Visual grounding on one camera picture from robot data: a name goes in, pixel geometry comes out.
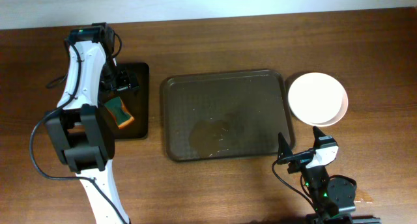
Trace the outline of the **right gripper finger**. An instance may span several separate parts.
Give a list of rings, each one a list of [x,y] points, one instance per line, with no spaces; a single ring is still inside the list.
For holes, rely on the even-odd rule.
[[[292,150],[290,149],[287,141],[285,140],[283,134],[280,132],[278,134],[278,159],[284,160],[285,158],[291,157],[293,155]]]
[[[314,149],[324,149],[328,147],[336,147],[338,144],[331,135],[326,135],[317,126],[313,127]]]

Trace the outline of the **orange and green sponge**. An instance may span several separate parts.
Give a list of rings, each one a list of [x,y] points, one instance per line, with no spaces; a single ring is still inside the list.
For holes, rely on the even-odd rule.
[[[104,104],[104,107],[110,112],[118,129],[123,129],[135,121],[135,118],[129,112],[120,97],[115,97],[108,100]]]

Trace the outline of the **white plate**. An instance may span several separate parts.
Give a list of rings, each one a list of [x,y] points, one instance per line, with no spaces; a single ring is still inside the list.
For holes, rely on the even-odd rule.
[[[289,103],[294,115],[311,126],[331,126],[347,111],[347,93],[343,87],[329,89],[291,87]]]
[[[320,72],[297,77],[290,84],[287,101],[300,121],[320,127],[339,122],[349,107],[343,85],[336,78]]]

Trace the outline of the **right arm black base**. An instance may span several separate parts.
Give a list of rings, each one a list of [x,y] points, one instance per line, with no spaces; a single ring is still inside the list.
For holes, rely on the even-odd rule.
[[[321,219],[315,214],[306,216],[306,224],[382,224],[379,217],[351,217],[350,215],[332,219]]]

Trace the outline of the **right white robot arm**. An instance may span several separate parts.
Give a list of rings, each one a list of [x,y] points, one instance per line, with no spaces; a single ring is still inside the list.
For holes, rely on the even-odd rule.
[[[287,165],[289,174],[300,173],[303,191],[299,191],[286,183],[277,173],[276,178],[285,186],[298,193],[313,208],[317,219],[324,222],[348,216],[356,210],[354,199],[357,183],[355,180],[342,176],[330,176],[326,166],[337,156],[339,146],[331,136],[313,127],[314,144],[308,150],[293,153],[282,133],[278,134],[278,157],[272,164]]]

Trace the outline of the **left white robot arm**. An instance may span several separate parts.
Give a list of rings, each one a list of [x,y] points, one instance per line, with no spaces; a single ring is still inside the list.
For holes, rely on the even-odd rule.
[[[65,40],[70,62],[56,109],[42,118],[60,162],[74,173],[97,223],[129,223],[113,176],[115,139],[99,111],[100,94],[138,89],[135,75],[118,66],[120,36],[105,22],[74,29]]]

